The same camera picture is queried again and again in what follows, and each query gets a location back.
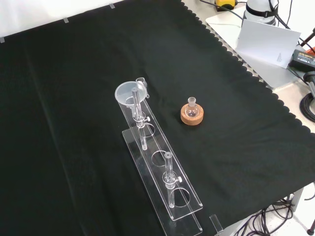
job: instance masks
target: black cable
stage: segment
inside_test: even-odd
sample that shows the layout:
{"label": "black cable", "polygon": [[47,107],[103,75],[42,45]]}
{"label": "black cable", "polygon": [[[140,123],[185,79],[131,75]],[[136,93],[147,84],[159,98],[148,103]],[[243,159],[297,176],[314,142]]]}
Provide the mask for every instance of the black cable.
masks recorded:
{"label": "black cable", "polygon": [[[279,16],[279,14],[275,15],[276,18],[278,19],[278,21],[288,30],[290,30],[290,27],[281,19],[281,17]],[[310,44],[308,44],[307,42],[305,42],[302,38],[300,38],[300,40],[305,43],[314,53],[315,53],[315,50],[311,47]]]}
{"label": "black cable", "polygon": [[[270,236],[275,231],[277,231],[281,226],[283,226],[287,220],[292,219],[293,212],[292,212],[291,207],[293,206],[293,204],[291,202],[292,202],[292,200],[283,199],[283,200],[280,200],[279,202],[272,204],[271,206],[273,207],[273,209],[267,210],[266,208],[264,208],[259,213],[252,215],[249,218],[249,220],[235,233],[235,236],[245,236],[246,230],[247,230],[249,223],[252,219],[253,219],[253,221],[252,221],[253,231],[249,232],[246,236],[254,236],[254,235]],[[286,216],[282,216],[279,214],[278,210],[281,210],[281,209],[288,209]],[[284,221],[278,227],[276,227],[273,231],[269,231],[269,229],[267,227],[266,214],[268,212],[272,212],[272,211],[275,211],[282,219],[284,219]],[[262,225],[261,231],[255,227],[255,222],[259,218],[259,216],[260,216],[261,225]]]}
{"label": "black cable", "polygon": [[315,194],[314,194],[314,196],[312,196],[311,198],[307,198],[307,199],[304,199],[305,201],[309,201],[309,200],[312,200],[312,199],[314,199],[315,198]]}
{"label": "black cable", "polygon": [[270,6],[271,11],[275,11],[275,8],[274,8],[274,6],[272,5],[271,0],[269,0],[269,6]]}
{"label": "black cable", "polygon": [[287,19],[286,24],[289,24],[289,20],[290,20],[290,16],[291,16],[292,3],[293,3],[293,0],[291,0],[290,11],[289,11],[289,17],[288,17],[288,19]]}
{"label": "black cable", "polygon": [[315,28],[313,29],[313,32],[310,34],[310,36],[308,36],[306,39],[305,39],[305,42],[309,42],[312,38],[315,37]]}
{"label": "black cable", "polygon": [[311,45],[309,45],[307,42],[305,42],[302,38],[300,38],[300,40],[301,40],[303,43],[305,43],[305,44],[313,51],[313,53],[315,54],[315,50],[314,50],[314,48],[311,47]]}
{"label": "black cable", "polygon": [[234,11],[231,11],[231,10],[229,10],[229,9],[223,7],[223,6],[219,6],[219,5],[216,5],[216,4],[214,4],[214,3],[210,3],[210,2],[204,1],[204,0],[200,0],[200,1],[201,1],[201,2],[204,2],[204,3],[206,3],[206,4],[209,4],[209,5],[212,5],[212,6],[216,6],[216,7],[222,8],[222,9],[225,10],[225,11],[229,11],[229,12],[233,13],[234,15],[236,15],[236,16],[237,16],[238,18],[240,18],[241,20],[243,20],[243,18],[240,17],[238,14],[236,14]]}
{"label": "black cable", "polygon": [[278,0],[278,2],[277,2],[277,5],[275,6],[275,9],[276,9],[278,6],[279,6],[279,0]]}
{"label": "black cable", "polygon": [[302,80],[303,83],[305,83],[306,85],[308,85],[308,84],[304,81],[304,79],[303,79],[301,76],[299,76],[299,74],[298,74],[293,68],[288,67],[288,70],[289,70],[293,75],[295,75],[297,78],[299,78],[300,80]]}
{"label": "black cable", "polygon": [[307,119],[309,119],[312,122],[315,122],[315,115],[310,110],[310,105],[312,101],[313,101],[313,95],[310,92],[300,102],[300,111]]}

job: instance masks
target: plastic funnel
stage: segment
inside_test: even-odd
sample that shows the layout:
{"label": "plastic funnel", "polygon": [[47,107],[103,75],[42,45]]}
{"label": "plastic funnel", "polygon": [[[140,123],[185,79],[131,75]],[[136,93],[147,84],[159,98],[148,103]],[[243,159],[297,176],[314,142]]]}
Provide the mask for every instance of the plastic funnel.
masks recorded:
{"label": "plastic funnel", "polygon": [[127,107],[133,106],[133,97],[131,90],[138,88],[139,100],[142,102],[147,96],[147,89],[143,84],[136,81],[128,81],[119,85],[115,91],[116,100]]}

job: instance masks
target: white paper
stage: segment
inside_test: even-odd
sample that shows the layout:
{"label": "white paper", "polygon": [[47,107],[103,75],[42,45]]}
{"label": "white paper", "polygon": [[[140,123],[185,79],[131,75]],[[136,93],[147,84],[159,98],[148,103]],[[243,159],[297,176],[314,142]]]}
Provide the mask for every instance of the white paper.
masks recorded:
{"label": "white paper", "polygon": [[287,68],[301,33],[244,20],[236,51]]}

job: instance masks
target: clear acrylic rack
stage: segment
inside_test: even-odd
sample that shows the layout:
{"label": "clear acrylic rack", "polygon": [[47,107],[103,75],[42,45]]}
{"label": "clear acrylic rack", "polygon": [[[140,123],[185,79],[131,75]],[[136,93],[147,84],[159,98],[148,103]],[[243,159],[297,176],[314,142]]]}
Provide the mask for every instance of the clear acrylic rack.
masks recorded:
{"label": "clear acrylic rack", "polygon": [[202,203],[146,98],[144,78],[119,85],[115,97],[129,125],[123,137],[167,236],[194,236]]}

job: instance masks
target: glass tube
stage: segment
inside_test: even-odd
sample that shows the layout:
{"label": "glass tube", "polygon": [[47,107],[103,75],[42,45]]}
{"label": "glass tube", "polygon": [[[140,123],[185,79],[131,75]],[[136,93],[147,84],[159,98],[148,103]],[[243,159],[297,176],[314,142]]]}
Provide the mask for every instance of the glass tube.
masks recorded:
{"label": "glass tube", "polygon": [[170,208],[173,208],[175,206],[175,197],[174,197],[174,191],[175,188],[175,175],[173,172],[173,160],[172,160],[172,153],[166,152],[164,154],[165,157],[165,183],[167,188],[167,194],[168,194],[168,205]]}
{"label": "glass tube", "polygon": [[140,105],[140,101],[139,101],[139,89],[136,87],[133,87],[131,89],[132,92],[132,97],[133,97],[133,104],[135,107],[135,121],[137,126],[139,127],[139,135],[140,135],[140,140],[141,140],[141,146],[143,150],[147,150],[148,146],[147,146],[147,140],[146,140],[146,135],[144,132],[144,117],[142,115],[142,111],[141,111],[141,105]]}

